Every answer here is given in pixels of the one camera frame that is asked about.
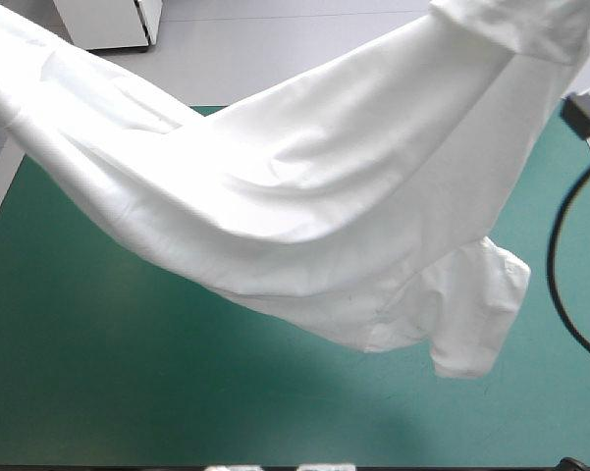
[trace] gray floor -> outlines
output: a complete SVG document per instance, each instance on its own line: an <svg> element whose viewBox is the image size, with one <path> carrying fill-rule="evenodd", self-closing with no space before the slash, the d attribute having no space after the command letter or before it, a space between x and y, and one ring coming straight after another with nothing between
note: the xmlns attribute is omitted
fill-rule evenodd
<svg viewBox="0 0 590 471"><path fill-rule="evenodd" d="M0 3L68 38L52 0ZM164 0L148 53L104 57L184 103L226 105L418 18L428 0ZM590 60L571 89L590 85ZM0 147L4 134L0 132Z"/></svg>

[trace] table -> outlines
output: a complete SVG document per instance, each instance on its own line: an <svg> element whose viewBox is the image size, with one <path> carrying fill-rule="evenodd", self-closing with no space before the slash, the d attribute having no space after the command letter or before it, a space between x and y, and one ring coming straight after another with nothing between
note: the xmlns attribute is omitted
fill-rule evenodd
<svg viewBox="0 0 590 471"><path fill-rule="evenodd" d="M590 356L544 272L589 162L555 114L492 233L532 268L527 297L494 370L461 381L427 344L351 351L149 265L26 158L0 210L0 464L590 465ZM590 184L558 266L590 337Z"/></svg>

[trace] white cabinet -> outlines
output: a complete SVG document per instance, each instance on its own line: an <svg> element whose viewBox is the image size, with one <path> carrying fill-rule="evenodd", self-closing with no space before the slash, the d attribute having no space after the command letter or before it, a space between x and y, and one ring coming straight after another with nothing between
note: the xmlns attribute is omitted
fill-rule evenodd
<svg viewBox="0 0 590 471"><path fill-rule="evenodd" d="M157 41L162 0L54 0L82 49L147 47Z"/></svg>

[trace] black wire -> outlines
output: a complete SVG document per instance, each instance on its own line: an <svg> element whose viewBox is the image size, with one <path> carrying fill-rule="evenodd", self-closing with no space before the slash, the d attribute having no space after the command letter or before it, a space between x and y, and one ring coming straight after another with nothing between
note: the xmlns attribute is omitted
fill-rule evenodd
<svg viewBox="0 0 590 471"><path fill-rule="evenodd" d="M548 246L548 259L546 264L547 269L547 278L548 278L548 288L550 289L550 296L552 297L552 301L554 302L554 306L557 308L557 312L561 317L564 325L567 327L569 333L580 343L589 353L590 353L590 341L586 339L576 326L574 326L571 319L567 315L565 308L563 306L563 302L561 301L561 296L559 295L559 288L557 286L557 277L555 274L555 259L557 255L557 247L559 246L559 235L561 234L561 228L563 226L563 220L565 215L567 214L567 210L571 205L572 201L578 195L578 192L581 188L583 188L590 179L590 166L583 172L583 174L578 178L576 183L569 189L569 192L563 199L561 203L561 207L559 208L559 212L557 213L557 217L554 221L554 225L552 226L552 233L550 234L550 244Z"/></svg>

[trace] white cloth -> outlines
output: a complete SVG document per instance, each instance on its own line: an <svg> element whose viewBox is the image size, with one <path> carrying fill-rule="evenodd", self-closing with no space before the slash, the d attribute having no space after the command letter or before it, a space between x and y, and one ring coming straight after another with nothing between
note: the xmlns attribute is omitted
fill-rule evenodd
<svg viewBox="0 0 590 471"><path fill-rule="evenodd" d="M326 339L489 371L528 267L493 227L590 0L430 14L203 118L0 6L0 123L118 243Z"/></svg>

